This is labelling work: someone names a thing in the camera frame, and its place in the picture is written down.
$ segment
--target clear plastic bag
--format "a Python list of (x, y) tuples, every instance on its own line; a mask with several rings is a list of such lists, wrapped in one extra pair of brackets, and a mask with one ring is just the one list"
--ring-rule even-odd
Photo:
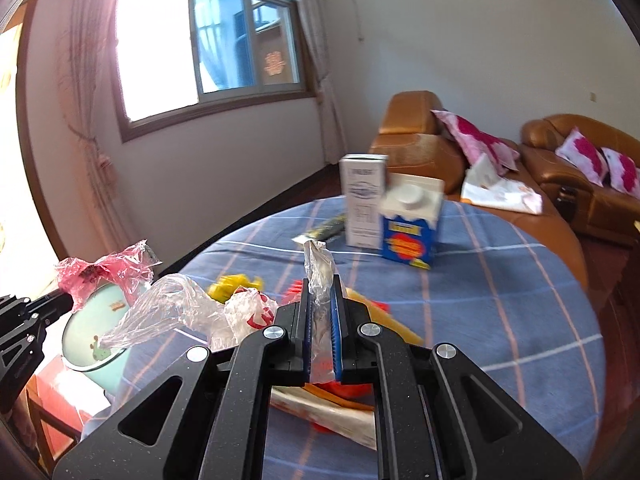
[(305, 270), (313, 299), (311, 321), (311, 383), (335, 380), (331, 342), (331, 287), (337, 274), (334, 257), (324, 242), (305, 242)]
[(62, 260), (56, 266), (58, 287), (74, 299), (72, 312), (84, 307), (100, 280), (119, 286), (131, 306), (149, 289), (154, 278), (151, 267), (160, 263), (146, 240), (142, 240), (122, 252), (107, 254), (92, 264), (80, 258)]
[(204, 334), (215, 352), (237, 346), (251, 332), (272, 324), (277, 307), (255, 288), (242, 287), (221, 304), (188, 276), (168, 274), (142, 294), (98, 344), (101, 348), (128, 348), (186, 326)]

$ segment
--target light green bucket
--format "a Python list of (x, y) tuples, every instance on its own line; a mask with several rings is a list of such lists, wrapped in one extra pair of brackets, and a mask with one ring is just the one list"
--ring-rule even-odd
[[(122, 308), (114, 308), (119, 302)], [(103, 356), (95, 352), (95, 337), (114, 328), (129, 309), (120, 287), (107, 283), (96, 290), (82, 310), (74, 313), (66, 322), (62, 333), (62, 360), (64, 364), (82, 372), (107, 393), (115, 396), (129, 353), (127, 349), (112, 349)]]

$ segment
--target metal screw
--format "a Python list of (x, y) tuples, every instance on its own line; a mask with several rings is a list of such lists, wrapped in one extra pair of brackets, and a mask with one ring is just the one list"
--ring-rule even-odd
[(204, 346), (194, 346), (193, 348), (189, 348), (187, 351), (187, 359), (192, 363), (199, 363), (200, 361), (204, 361), (209, 355), (209, 350), (204, 348)]
[(451, 359), (456, 356), (456, 348), (448, 343), (438, 346), (436, 352), (443, 359)]
[(271, 325), (262, 331), (262, 335), (267, 339), (280, 339), (284, 336), (284, 329), (279, 326)]
[(382, 332), (382, 329), (375, 323), (365, 323), (360, 327), (360, 333), (369, 337), (377, 336), (380, 332)]

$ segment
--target leather armchair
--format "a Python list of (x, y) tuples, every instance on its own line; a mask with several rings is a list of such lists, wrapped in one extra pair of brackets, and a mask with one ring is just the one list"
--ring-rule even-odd
[(594, 186), (554, 153), (576, 126), (597, 148), (624, 153), (640, 166), (638, 140), (607, 124), (572, 114), (524, 124), (520, 147), (524, 165), (553, 202), (562, 194), (572, 197), (573, 210), (565, 219), (574, 231), (629, 246), (636, 237), (634, 221), (640, 219), (640, 201), (608, 186)]
[[(443, 180), (447, 198), (459, 201), (468, 163), (460, 147), (442, 135), (444, 126), (431, 113), (431, 110), (442, 109), (440, 99), (432, 92), (394, 95), (369, 152), (387, 155), (387, 167), (393, 173)], [(518, 149), (512, 140), (503, 140), (514, 150)], [(560, 256), (586, 290), (587, 270), (578, 238), (521, 161), (518, 162), (518, 170), (510, 171), (507, 178), (519, 180), (540, 193), (543, 214), (533, 216), (497, 209), (488, 211), (519, 227)]]

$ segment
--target window frame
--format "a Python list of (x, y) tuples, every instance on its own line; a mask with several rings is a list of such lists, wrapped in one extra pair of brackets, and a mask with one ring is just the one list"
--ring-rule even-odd
[(111, 19), (109, 49), (111, 61), (111, 83), (120, 127), (122, 142), (141, 137), (156, 130), (161, 130), (174, 124), (190, 121), (199, 117), (248, 106), (266, 104), (278, 101), (305, 99), (314, 97), (315, 84), (313, 83), (313, 69), (310, 60), (308, 47), (302, 35), (302, 27), (298, 15), (298, 6), (295, 0), (260, 0), (261, 2), (272, 3), (288, 10), (288, 21), (290, 27), (283, 27), (287, 34), (286, 40), (292, 54), (295, 56), (295, 63), (292, 66), (293, 72), (298, 76), (298, 83), (289, 84), (264, 84), (262, 82), (262, 66), (258, 59), (258, 43), (256, 41), (256, 30), (254, 23), (254, 13), (252, 0), (243, 0), (244, 8), (251, 9), (245, 12), (246, 27), (250, 37), (250, 54), (252, 57), (252, 69), (254, 70), (254, 85), (242, 88), (231, 88), (218, 90), (215, 92), (203, 92), (200, 76), (200, 57), (198, 53), (198, 42), (196, 36), (196, 22), (194, 18), (193, 0), (189, 0), (189, 20), (191, 31), (191, 53), (196, 75), (196, 87), (198, 91), (198, 102), (175, 110), (169, 110), (160, 114), (152, 115), (144, 119), (130, 121), (126, 114), (122, 85), (120, 83), (120, 69), (118, 67), (118, 56), (116, 52), (117, 38), (115, 29), (115, 12)]

